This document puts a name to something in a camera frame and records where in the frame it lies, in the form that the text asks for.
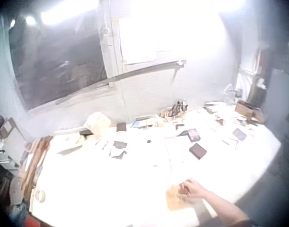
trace plastic bag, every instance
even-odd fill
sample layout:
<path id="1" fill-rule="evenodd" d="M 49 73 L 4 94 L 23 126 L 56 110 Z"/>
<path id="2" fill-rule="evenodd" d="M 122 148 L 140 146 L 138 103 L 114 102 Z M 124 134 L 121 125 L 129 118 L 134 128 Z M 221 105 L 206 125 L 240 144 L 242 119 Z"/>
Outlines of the plastic bag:
<path id="1" fill-rule="evenodd" d="M 97 138 L 103 137 L 110 126 L 111 120 L 101 112 L 91 114 L 84 124 Z"/>

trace white wall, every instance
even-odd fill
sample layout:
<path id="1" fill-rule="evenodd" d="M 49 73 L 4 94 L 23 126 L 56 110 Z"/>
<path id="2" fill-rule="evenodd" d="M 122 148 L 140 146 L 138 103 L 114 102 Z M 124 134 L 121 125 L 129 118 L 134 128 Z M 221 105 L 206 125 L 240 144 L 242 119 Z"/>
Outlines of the white wall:
<path id="1" fill-rule="evenodd" d="M 132 0 L 112 0 L 111 4 L 111 15 L 107 15 L 105 24 L 113 28 L 113 32 L 101 41 L 101 45 L 107 73 L 114 76 L 123 72 L 118 19 L 130 17 L 133 4 Z M 188 13 L 188 20 L 182 26 L 188 29 L 178 33 L 183 44 L 180 51 L 159 52 L 154 62 L 125 67 L 126 72 L 185 58 L 185 68 L 178 71 L 174 81 L 174 71 L 165 70 L 125 79 L 114 83 L 113 87 L 81 94 L 60 105 L 51 102 L 25 115 L 20 114 L 21 107 L 11 108 L 10 104 L 7 104 L 9 110 L 3 109 L 0 113 L 17 118 L 32 135 L 43 136 L 55 130 L 81 126 L 95 111 L 105 113 L 113 123 L 131 122 L 137 116 L 158 113 L 180 98 L 185 98 L 192 109 L 201 107 L 205 101 L 220 100 L 226 85 L 233 81 L 235 50 L 217 13 L 204 13 L 203 17 L 194 15 Z M 173 26 L 173 31 L 179 31 L 178 27 Z M 11 84 L 13 75 L 7 71 L 0 77 L 7 78 L 0 79 L 0 83 Z M 0 93 L 5 94 L 8 89 L 11 88 L 0 90 Z M 15 99 L 10 103 L 16 103 L 18 98 Z"/>

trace white table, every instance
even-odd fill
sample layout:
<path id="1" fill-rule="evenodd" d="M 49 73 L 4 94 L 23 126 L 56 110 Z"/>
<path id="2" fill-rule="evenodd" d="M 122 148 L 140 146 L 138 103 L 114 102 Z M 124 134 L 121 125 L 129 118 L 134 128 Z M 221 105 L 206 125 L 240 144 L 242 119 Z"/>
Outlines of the white table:
<path id="1" fill-rule="evenodd" d="M 59 148 L 52 144 L 36 188 L 44 190 L 46 198 L 43 203 L 33 201 L 32 214 L 56 227 L 199 225 L 193 208 L 168 210 L 165 191 L 172 184 L 192 177 L 235 203 L 259 180 L 280 148 L 265 126 L 249 131 L 229 122 L 235 112 L 226 106 L 222 109 L 228 116 L 226 126 L 217 126 L 213 116 L 202 110 L 189 112 L 184 121 L 186 128 L 197 129 L 199 144 L 207 150 L 200 161 L 188 151 L 192 144 L 187 137 L 173 137 L 171 124 L 149 130 L 127 126 L 129 136 L 123 140 L 128 140 L 128 154 L 122 160 L 108 157 L 108 145 L 101 149 L 103 140 L 116 134 L 115 128 L 97 146 L 96 141 L 87 140 L 81 149 L 65 156 L 57 154 Z M 248 136 L 235 149 L 221 139 L 237 127 Z"/>

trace sheet of paper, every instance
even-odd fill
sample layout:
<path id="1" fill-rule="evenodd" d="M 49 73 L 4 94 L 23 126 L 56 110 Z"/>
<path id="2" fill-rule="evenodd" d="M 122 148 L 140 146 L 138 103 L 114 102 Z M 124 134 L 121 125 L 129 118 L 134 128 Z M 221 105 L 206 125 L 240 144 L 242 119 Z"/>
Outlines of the sheet of paper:
<path id="1" fill-rule="evenodd" d="M 157 58 L 157 42 L 152 23 L 147 20 L 122 18 L 119 29 L 121 51 L 126 64 L 148 62 Z"/>

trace hand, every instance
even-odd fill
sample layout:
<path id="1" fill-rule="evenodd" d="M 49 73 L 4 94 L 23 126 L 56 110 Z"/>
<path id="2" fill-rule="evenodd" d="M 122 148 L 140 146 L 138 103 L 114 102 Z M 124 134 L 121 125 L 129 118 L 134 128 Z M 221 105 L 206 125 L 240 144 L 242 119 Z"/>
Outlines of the hand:
<path id="1" fill-rule="evenodd" d="M 180 186 L 179 193 L 182 194 L 181 197 L 184 198 L 185 197 L 204 198 L 205 195 L 209 192 L 192 178 L 187 179 L 185 182 L 179 184 L 179 186 Z"/>

